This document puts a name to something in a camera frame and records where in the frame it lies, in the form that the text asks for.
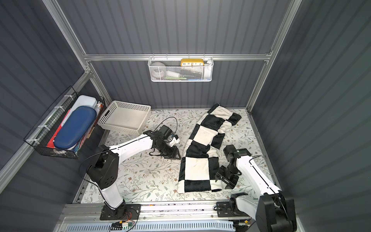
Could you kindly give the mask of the black white checkered pillowcase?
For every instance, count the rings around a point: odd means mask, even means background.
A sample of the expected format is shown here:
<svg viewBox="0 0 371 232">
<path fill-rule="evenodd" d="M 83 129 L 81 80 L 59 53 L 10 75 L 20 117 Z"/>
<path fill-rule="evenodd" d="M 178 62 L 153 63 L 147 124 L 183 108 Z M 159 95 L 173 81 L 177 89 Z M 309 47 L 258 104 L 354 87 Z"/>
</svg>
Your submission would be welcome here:
<svg viewBox="0 0 371 232">
<path fill-rule="evenodd" d="M 225 133 L 241 116 L 220 104 L 212 106 L 196 123 L 181 155 L 177 192 L 218 192 L 223 189 L 216 179 L 219 154 Z"/>
</svg>

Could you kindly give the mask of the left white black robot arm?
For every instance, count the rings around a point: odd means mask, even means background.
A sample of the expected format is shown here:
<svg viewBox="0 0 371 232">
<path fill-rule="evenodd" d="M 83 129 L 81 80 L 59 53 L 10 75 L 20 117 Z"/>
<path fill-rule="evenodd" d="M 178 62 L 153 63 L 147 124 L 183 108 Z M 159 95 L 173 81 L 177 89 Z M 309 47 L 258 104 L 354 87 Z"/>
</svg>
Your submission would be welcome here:
<svg viewBox="0 0 371 232">
<path fill-rule="evenodd" d="M 180 139 L 169 127 L 163 125 L 159 130 L 145 131 L 128 142 L 107 147 L 99 146 L 93 155 L 86 173 L 91 182 L 98 186 L 106 206 L 116 210 L 125 205 L 116 184 L 119 165 L 128 158 L 151 149 L 158 151 L 160 157 L 180 160 L 180 152 L 176 146 Z"/>
</svg>

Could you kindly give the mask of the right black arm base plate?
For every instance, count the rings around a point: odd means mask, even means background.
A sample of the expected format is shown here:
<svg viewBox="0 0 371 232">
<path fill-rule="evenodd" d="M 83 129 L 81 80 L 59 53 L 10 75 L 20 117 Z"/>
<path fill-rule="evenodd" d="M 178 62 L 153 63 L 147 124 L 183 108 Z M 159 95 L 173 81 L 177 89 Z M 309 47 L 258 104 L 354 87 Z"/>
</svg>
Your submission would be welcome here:
<svg viewBox="0 0 371 232">
<path fill-rule="evenodd" d="M 239 211 L 230 202 L 217 202 L 214 207 L 219 218 L 228 217 L 249 217 L 246 213 Z"/>
</svg>

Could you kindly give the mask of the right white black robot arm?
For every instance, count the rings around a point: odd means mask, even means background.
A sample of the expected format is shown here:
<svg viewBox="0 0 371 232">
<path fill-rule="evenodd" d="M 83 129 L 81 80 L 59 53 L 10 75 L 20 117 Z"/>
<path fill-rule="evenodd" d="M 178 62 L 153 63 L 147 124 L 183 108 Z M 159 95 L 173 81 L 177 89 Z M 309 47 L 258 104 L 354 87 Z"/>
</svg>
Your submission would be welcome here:
<svg viewBox="0 0 371 232">
<path fill-rule="evenodd" d="M 228 166 L 221 166 L 216 180 L 226 184 L 227 189 L 236 187 L 240 176 L 250 182 L 257 197 L 246 193 L 232 194 L 227 202 L 217 202 L 214 210 L 218 217 L 250 217 L 253 225 L 261 232 L 295 232 L 297 220 L 293 197 L 277 187 L 259 169 L 253 156 L 246 148 L 227 145 L 224 154 Z"/>
</svg>

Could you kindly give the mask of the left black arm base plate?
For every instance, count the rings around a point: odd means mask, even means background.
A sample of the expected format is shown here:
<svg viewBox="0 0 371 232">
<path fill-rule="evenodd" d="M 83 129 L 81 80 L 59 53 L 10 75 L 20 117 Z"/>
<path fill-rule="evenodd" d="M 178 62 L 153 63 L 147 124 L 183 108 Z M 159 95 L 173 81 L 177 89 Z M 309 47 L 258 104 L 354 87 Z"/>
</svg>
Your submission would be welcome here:
<svg viewBox="0 0 371 232">
<path fill-rule="evenodd" d="M 140 212 L 140 204 L 124 205 L 115 210 L 111 209 L 107 205 L 104 205 L 101 210 L 100 220 L 137 220 Z"/>
</svg>

